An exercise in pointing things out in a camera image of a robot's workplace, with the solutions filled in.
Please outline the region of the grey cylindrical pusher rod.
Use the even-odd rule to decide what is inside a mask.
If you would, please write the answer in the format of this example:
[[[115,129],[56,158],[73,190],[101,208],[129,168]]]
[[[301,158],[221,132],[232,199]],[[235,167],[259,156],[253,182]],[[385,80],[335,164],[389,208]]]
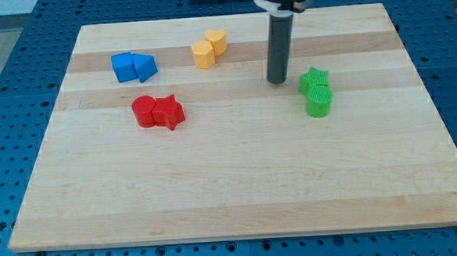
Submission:
[[[270,84],[281,85],[286,81],[292,24],[293,15],[285,17],[270,15],[266,72]]]

